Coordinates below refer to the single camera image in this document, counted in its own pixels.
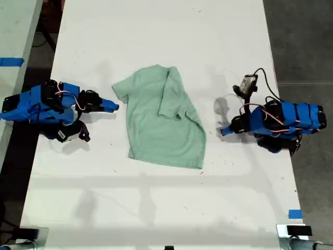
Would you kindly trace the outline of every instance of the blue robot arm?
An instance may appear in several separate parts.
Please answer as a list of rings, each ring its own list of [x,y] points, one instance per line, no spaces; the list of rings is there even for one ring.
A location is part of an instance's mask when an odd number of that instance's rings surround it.
[[[75,121],[73,105],[78,111]],[[118,109],[119,105],[100,98],[92,90],[80,92],[80,87],[73,84],[48,80],[30,91],[5,98],[0,118],[36,123],[40,132],[49,139],[64,142],[77,136],[89,141],[89,132],[85,124],[79,121],[81,114],[99,111],[112,113]]]
[[[266,73],[263,72],[269,88]],[[258,76],[255,73],[246,75],[241,86],[233,87],[235,93],[245,99],[245,112],[233,118],[231,125],[222,129],[221,134],[253,133],[261,147],[272,153],[288,148],[292,155],[300,146],[302,134],[314,134],[326,128],[323,108],[313,104],[284,102],[269,88],[275,98],[268,96],[271,101],[267,102],[267,97],[265,105],[257,105],[250,112],[249,106],[256,105],[250,103],[252,93],[257,91]]]

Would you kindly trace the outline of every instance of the blue tape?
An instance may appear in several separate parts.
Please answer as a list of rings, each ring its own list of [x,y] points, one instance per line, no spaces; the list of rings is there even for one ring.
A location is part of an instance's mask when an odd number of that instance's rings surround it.
[[[309,106],[310,106],[310,118],[313,122],[311,129],[319,129],[321,123],[318,120],[318,112],[319,112],[318,106],[313,104],[309,104]]]
[[[288,217],[289,219],[302,219],[302,211],[300,209],[290,209]]]
[[[232,134],[232,131],[230,130],[229,127],[226,127],[224,129],[221,129],[221,134],[222,134],[222,136],[225,136],[227,134]]]
[[[280,102],[282,105],[283,116],[285,117],[284,124],[291,125],[296,122],[296,110],[293,103]]]
[[[64,82],[63,83],[63,90],[69,91],[69,92],[73,93],[76,98],[79,98],[80,87],[75,86],[75,85],[70,84],[70,83]],[[61,103],[65,107],[70,107],[72,105],[75,105],[75,98],[71,94],[64,93]]]
[[[289,131],[284,132],[284,134],[293,134],[296,132],[296,128],[295,127],[289,127]]]
[[[299,128],[309,128],[312,126],[312,121],[310,118],[310,110],[309,106],[306,103],[296,104],[298,116],[300,118],[300,122],[298,123]]]
[[[21,67],[23,63],[23,58],[0,57],[0,67]]]

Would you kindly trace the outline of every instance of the green t-shirt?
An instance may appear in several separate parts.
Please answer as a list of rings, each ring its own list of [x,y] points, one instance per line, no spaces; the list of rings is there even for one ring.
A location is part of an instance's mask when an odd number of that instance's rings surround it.
[[[202,168],[206,134],[176,67],[143,68],[112,87],[127,103],[130,158]]]

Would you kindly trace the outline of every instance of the white tabletop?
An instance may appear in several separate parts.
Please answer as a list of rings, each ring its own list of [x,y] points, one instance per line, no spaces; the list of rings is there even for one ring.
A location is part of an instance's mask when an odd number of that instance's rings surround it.
[[[42,8],[42,0],[0,1],[0,57],[19,57],[19,67],[0,67],[0,103],[21,93],[32,40]],[[0,170],[12,131],[12,123],[0,121]]]
[[[154,64],[181,73],[207,133],[203,170],[127,157],[111,86]],[[215,132],[241,106],[232,86],[258,67],[277,92],[261,0],[67,0],[52,78],[120,109],[83,115],[89,143],[40,136],[21,225],[50,228],[47,249],[279,249],[276,224],[302,222],[288,219],[299,209],[289,153]],[[258,87],[251,102],[263,103],[263,76]]]

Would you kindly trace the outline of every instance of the concrete floor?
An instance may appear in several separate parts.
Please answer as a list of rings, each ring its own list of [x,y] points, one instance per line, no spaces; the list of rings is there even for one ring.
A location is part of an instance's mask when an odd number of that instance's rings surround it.
[[[320,104],[327,115],[328,127],[304,136],[292,164],[304,222],[314,240],[333,244],[333,1],[264,0],[264,6],[281,98]],[[34,44],[42,41],[37,34]],[[48,44],[32,48],[27,74],[49,77],[53,55]]]

